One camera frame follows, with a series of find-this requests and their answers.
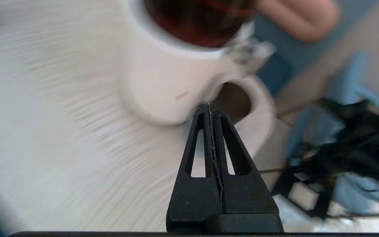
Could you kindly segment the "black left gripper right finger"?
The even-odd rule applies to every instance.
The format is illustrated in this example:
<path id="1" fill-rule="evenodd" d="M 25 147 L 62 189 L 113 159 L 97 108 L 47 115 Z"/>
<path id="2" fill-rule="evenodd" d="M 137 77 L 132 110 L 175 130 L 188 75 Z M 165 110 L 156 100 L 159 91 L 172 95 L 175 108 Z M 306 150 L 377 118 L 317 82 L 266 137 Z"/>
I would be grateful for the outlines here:
<path id="1" fill-rule="evenodd" d="M 207 232 L 282 233 L 278 207 L 230 117 L 211 113 L 222 207 L 207 218 Z"/>

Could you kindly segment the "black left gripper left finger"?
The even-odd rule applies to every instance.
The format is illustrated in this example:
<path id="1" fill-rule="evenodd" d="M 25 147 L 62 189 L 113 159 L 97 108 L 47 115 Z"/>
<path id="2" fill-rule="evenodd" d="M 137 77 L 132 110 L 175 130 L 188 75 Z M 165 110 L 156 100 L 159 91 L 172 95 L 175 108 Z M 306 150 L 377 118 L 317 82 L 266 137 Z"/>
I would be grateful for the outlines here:
<path id="1" fill-rule="evenodd" d="M 208 219 L 223 211 L 212 121 L 209 104 L 198 106 L 166 213 L 167 231 L 208 231 Z M 205 177 L 192 177 L 199 131 L 203 132 Z"/>

